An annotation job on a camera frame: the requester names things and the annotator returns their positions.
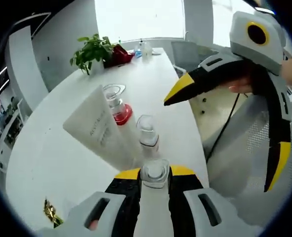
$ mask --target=white pillar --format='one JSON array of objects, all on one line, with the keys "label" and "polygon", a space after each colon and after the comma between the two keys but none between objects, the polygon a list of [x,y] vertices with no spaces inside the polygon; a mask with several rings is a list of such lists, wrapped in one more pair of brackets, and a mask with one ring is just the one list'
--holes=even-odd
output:
[{"label": "white pillar", "polygon": [[5,61],[8,76],[18,100],[24,99],[28,105],[27,111],[34,111],[46,97],[48,90],[35,60],[30,26],[9,36]]},{"label": "white pillar", "polygon": [[213,6],[211,0],[184,0],[186,39],[198,45],[213,44]]}]

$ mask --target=white tube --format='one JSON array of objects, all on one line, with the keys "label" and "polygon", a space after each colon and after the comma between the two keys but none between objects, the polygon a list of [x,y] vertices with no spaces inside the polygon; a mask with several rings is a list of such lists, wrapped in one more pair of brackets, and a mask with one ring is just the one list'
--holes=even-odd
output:
[{"label": "white tube", "polygon": [[63,123],[63,128],[79,142],[118,170],[133,166],[119,129],[99,86]]}]

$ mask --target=black cable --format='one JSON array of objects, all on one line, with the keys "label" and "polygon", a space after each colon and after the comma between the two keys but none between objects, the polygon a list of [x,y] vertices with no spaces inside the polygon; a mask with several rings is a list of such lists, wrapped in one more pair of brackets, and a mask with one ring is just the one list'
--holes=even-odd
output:
[{"label": "black cable", "polygon": [[211,157],[211,155],[212,155],[212,153],[213,153],[213,151],[214,151],[214,149],[215,149],[215,147],[216,147],[216,145],[217,145],[217,143],[218,143],[218,141],[219,141],[221,135],[224,133],[224,131],[225,131],[225,129],[226,129],[226,127],[227,127],[227,125],[228,125],[228,123],[229,123],[229,121],[230,121],[230,118],[231,118],[231,116],[232,116],[232,114],[233,114],[233,112],[234,112],[234,109],[235,109],[235,107],[236,107],[237,101],[238,101],[238,99],[239,99],[239,95],[240,95],[240,94],[237,94],[236,100],[235,100],[235,102],[234,102],[233,108],[232,108],[231,111],[230,111],[229,117],[228,117],[226,123],[224,124],[223,128],[221,129],[221,131],[220,131],[220,133],[219,133],[219,135],[218,135],[216,141],[214,142],[214,144],[213,144],[213,146],[212,146],[212,148],[211,148],[211,150],[210,150],[210,153],[209,153],[209,155],[207,156],[206,163],[208,162],[209,158]]}]

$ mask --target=human hand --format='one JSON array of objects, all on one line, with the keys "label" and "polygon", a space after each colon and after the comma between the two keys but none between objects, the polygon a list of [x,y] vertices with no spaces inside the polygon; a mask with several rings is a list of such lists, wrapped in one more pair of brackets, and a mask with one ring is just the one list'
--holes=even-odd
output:
[{"label": "human hand", "polygon": [[250,77],[246,76],[234,81],[227,82],[223,84],[222,86],[228,87],[229,90],[233,93],[251,93],[252,88],[250,84]]},{"label": "human hand", "polygon": [[[282,62],[280,76],[285,79],[287,85],[292,86],[292,58]],[[252,92],[250,84],[250,76],[244,76],[240,79],[227,82],[222,86],[228,87],[231,92],[244,94]]]}]

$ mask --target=red bag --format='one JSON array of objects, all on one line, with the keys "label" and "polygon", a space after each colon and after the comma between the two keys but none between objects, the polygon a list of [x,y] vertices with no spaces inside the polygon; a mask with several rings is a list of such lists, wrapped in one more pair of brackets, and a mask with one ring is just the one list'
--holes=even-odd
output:
[{"label": "red bag", "polygon": [[133,58],[133,54],[128,54],[127,51],[117,44],[113,48],[113,54],[109,61],[104,62],[104,68],[110,68],[121,64],[129,63]]}]

